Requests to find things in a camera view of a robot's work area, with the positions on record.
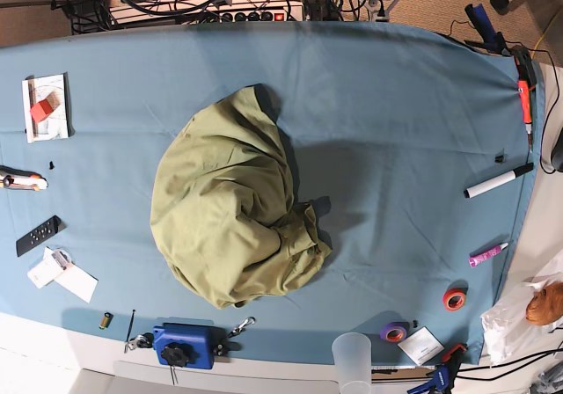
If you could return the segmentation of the olive green t-shirt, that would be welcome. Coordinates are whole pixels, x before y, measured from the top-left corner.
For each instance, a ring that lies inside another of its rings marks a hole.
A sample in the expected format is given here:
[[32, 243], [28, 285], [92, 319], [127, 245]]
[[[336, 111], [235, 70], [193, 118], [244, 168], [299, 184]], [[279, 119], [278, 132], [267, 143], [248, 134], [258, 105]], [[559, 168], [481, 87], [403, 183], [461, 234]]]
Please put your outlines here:
[[294, 180], [267, 89], [195, 114], [164, 153], [150, 229], [175, 278], [218, 309], [307, 284], [331, 248]]

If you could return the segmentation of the silver carabiner clip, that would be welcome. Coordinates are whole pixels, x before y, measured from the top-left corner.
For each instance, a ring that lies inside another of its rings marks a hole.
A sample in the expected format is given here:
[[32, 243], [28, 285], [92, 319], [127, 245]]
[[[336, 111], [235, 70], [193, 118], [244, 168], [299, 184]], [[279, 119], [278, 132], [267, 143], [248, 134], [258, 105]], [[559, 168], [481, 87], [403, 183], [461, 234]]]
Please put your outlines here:
[[234, 326], [232, 330], [228, 333], [228, 338], [237, 337], [239, 334], [245, 331], [245, 329], [250, 326], [254, 325], [256, 322], [255, 317], [247, 317], [243, 321], [241, 321], [238, 325]]

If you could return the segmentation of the blue table cloth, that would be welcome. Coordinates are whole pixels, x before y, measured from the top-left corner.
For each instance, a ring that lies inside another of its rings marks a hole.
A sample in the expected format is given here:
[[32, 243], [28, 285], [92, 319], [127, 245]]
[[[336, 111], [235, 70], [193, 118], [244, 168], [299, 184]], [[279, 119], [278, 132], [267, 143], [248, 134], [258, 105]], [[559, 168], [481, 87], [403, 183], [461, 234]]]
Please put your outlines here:
[[[28, 143], [21, 82], [65, 74], [71, 136]], [[230, 329], [237, 357], [329, 364], [333, 340], [363, 332], [376, 364], [405, 364], [379, 339], [417, 321], [446, 347], [479, 360], [480, 316], [498, 299], [512, 259], [471, 268], [491, 244], [515, 242], [535, 176], [473, 199], [465, 188], [537, 159], [529, 152], [517, 71], [440, 35], [368, 23], [165, 26], [43, 41], [1, 51], [1, 162], [48, 180], [41, 192], [1, 192], [1, 310], [122, 340], [166, 320]], [[270, 87], [298, 197], [313, 201], [333, 251], [297, 291], [219, 310], [182, 286], [150, 231], [157, 165], [202, 108], [249, 85]], [[505, 152], [506, 162], [494, 158]], [[55, 168], [49, 169], [52, 161]], [[66, 228], [17, 257], [16, 242], [57, 215]], [[27, 272], [46, 247], [98, 280], [89, 303]], [[465, 306], [447, 311], [451, 288]]]

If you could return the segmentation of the white power strip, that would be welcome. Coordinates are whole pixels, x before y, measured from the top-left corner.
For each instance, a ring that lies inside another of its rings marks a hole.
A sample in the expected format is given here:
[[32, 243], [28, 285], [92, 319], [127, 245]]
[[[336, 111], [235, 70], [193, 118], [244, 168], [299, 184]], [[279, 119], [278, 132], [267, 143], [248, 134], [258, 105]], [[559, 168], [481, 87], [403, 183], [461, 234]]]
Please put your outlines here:
[[151, 11], [146, 14], [136, 10], [126, 4], [119, 4], [110, 8], [112, 17], [118, 25], [124, 26], [129, 23], [140, 24], [148, 19], [165, 19], [155, 14], [155, 12], [179, 13], [181, 10], [191, 9], [190, 14], [202, 12], [211, 21], [303, 21], [306, 19], [303, 3], [297, 0], [229, 0], [230, 3], [219, 5], [209, 4], [202, 9], [196, 9], [200, 4], [207, 0], [163, 0], [142, 2], [140, 5]]

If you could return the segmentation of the blue clamp block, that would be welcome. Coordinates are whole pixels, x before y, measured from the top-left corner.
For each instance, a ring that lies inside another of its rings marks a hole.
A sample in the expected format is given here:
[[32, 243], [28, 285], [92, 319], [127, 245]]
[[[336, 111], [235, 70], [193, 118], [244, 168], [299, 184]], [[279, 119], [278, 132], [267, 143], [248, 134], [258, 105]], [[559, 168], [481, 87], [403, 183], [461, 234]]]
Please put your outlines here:
[[152, 346], [160, 364], [178, 368], [213, 368], [214, 339], [210, 326], [164, 323], [152, 329]]

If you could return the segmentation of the black zip tie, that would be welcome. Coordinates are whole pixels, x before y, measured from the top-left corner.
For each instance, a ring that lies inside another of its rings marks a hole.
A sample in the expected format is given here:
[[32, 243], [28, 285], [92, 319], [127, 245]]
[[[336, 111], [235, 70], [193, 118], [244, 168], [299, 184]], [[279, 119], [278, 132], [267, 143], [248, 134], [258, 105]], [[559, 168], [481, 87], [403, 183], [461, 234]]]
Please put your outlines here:
[[132, 309], [131, 314], [130, 314], [130, 319], [128, 321], [128, 330], [127, 330], [127, 335], [125, 338], [125, 347], [124, 347], [124, 352], [126, 353], [128, 351], [128, 344], [131, 338], [131, 332], [133, 329], [133, 324], [135, 321], [135, 309]]

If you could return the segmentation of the pink glue tube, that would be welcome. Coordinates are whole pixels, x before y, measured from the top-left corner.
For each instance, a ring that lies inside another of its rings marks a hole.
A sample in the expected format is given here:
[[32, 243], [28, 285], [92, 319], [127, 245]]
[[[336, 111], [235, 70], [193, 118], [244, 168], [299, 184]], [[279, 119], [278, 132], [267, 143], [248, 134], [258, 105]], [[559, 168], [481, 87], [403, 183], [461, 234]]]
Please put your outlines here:
[[493, 258], [494, 256], [500, 254], [501, 252], [503, 252], [506, 248], [508, 247], [508, 243], [501, 243], [498, 244], [484, 252], [472, 255], [469, 259], [469, 265], [471, 268], [474, 268], [478, 265], [480, 265], [481, 263]]

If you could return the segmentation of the white black marker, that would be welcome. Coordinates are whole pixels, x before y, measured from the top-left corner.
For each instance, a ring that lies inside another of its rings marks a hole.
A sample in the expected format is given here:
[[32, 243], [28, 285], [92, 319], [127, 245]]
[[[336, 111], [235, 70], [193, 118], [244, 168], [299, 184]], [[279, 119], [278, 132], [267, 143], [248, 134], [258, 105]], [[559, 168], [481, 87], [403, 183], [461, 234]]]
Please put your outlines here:
[[527, 174], [534, 170], [533, 163], [527, 163], [521, 166], [518, 166], [510, 171], [504, 172], [501, 175], [478, 183], [475, 186], [470, 186], [464, 190], [464, 197], [466, 199], [471, 199], [476, 196], [479, 196], [483, 193], [489, 192], [499, 186], [503, 186], [524, 174]]

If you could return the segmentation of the small black clip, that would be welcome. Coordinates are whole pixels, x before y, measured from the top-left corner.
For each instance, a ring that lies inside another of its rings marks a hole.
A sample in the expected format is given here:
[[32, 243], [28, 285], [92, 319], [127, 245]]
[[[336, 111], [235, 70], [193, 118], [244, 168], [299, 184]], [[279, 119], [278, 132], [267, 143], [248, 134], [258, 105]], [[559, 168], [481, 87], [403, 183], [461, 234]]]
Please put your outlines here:
[[494, 162], [496, 164], [504, 164], [506, 162], [505, 152], [501, 151], [499, 154], [497, 154], [494, 158]]

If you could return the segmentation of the white paper sheet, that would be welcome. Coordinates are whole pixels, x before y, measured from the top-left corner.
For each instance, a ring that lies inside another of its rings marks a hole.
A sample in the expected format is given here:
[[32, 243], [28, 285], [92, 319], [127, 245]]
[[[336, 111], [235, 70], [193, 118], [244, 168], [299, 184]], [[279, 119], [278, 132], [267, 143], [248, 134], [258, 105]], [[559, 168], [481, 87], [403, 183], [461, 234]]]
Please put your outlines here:
[[79, 266], [71, 265], [55, 278], [55, 282], [69, 292], [89, 303], [98, 285], [98, 280]]

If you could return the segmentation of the black remote control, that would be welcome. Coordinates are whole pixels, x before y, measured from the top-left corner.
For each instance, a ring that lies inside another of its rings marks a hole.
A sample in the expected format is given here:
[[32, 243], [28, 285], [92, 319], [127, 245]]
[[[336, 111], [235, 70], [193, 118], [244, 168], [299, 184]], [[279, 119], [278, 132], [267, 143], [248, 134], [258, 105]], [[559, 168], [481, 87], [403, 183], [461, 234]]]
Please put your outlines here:
[[33, 230], [27, 231], [26, 234], [16, 242], [17, 257], [23, 256], [35, 247], [48, 241], [65, 228], [66, 225], [61, 218], [57, 215], [53, 215]]

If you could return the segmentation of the blue black clamp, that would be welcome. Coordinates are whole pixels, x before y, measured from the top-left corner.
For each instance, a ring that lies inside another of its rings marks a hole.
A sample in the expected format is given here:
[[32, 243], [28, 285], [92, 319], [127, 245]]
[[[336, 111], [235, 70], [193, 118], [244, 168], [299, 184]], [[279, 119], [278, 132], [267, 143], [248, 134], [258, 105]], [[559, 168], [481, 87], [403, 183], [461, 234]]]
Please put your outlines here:
[[489, 54], [510, 56], [511, 53], [507, 43], [500, 32], [496, 32], [486, 14], [482, 4], [474, 6], [467, 4], [464, 8], [465, 14], [473, 24], [482, 41], [464, 40], [469, 47], [486, 50]]

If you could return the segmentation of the blue bar clamp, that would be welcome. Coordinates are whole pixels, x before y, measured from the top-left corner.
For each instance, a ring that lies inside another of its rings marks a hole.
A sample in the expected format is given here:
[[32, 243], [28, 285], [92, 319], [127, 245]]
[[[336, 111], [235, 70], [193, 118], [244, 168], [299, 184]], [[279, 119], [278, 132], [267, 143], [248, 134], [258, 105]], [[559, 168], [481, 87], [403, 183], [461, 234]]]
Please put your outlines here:
[[442, 357], [442, 363], [431, 374], [427, 382], [408, 390], [406, 393], [451, 393], [466, 351], [466, 344], [456, 344]]

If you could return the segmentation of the white plastic bag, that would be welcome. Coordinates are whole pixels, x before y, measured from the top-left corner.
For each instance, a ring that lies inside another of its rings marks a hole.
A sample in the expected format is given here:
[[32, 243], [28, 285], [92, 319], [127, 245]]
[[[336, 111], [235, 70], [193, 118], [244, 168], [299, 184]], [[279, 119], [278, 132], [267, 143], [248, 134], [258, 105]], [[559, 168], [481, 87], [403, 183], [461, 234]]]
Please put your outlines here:
[[549, 325], [534, 325], [526, 308], [544, 286], [562, 283], [562, 253], [553, 257], [535, 277], [514, 286], [491, 309], [481, 314], [486, 352], [493, 365], [514, 357], [543, 335], [562, 326], [562, 318]]

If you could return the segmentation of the brown bread item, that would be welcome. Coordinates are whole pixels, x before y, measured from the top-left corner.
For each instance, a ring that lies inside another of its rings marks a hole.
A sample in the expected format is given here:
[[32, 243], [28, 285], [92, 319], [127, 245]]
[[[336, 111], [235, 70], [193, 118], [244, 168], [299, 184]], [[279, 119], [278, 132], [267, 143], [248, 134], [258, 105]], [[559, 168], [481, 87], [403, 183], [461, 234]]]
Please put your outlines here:
[[554, 282], [541, 288], [526, 308], [526, 319], [534, 325], [549, 325], [563, 315], [562, 283]]

